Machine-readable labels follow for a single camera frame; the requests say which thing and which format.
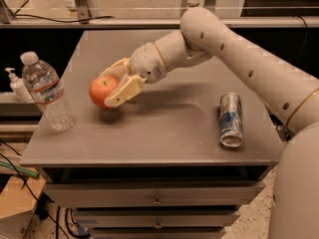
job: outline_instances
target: red apple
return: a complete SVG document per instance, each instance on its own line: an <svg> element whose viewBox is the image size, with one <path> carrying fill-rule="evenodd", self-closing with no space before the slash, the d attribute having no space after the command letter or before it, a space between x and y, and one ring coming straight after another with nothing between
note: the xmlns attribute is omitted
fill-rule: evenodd
<svg viewBox="0 0 319 239"><path fill-rule="evenodd" d="M119 81L112 76L102 76L94 79L90 85L89 93L92 102L104 110L109 109L104 105L104 99L118 87Z"/></svg>

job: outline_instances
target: aluminum can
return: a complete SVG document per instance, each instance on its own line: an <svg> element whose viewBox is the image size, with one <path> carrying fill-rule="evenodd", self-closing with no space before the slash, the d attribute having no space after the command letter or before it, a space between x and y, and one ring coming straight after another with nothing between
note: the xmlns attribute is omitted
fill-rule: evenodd
<svg viewBox="0 0 319 239"><path fill-rule="evenodd" d="M239 147L243 142L240 96L227 93L220 98L220 142L227 147Z"/></svg>

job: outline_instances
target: bottle cap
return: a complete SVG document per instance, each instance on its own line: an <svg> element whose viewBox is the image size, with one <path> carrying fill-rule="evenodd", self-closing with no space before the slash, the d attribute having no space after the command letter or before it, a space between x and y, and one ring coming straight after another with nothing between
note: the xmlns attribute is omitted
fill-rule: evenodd
<svg viewBox="0 0 319 239"><path fill-rule="evenodd" d="M26 52L21 55L20 59L26 66L33 65L39 61L38 55L35 52Z"/></svg>
<svg viewBox="0 0 319 239"><path fill-rule="evenodd" d="M14 68L6 68L6 71L9 73L9 78L11 82L18 80L18 77L14 73L11 73L11 71L14 71L14 70L15 70Z"/></svg>

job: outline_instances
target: clear plastic bottle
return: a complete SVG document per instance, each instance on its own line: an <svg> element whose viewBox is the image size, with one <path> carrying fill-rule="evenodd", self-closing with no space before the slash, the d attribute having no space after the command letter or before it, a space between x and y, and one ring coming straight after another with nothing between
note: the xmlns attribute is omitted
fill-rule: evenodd
<svg viewBox="0 0 319 239"><path fill-rule="evenodd" d="M34 52L21 55L23 82L33 100L55 131L64 131L75 123L60 78L53 67L39 60Z"/></svg>

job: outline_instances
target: soap dispenser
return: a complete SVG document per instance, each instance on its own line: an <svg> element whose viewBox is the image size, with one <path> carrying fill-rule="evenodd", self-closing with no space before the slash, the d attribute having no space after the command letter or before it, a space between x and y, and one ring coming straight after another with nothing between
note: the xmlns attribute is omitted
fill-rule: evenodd
<svg viewBox="0 0 319 239"><path fill-rule="evenodd" d="M6 68L11 80L10 87L21 102L27 103L32 100L32 97L25 87L22 79L18 78L14 73L12 73L14 70L14 68Z"/></svg>

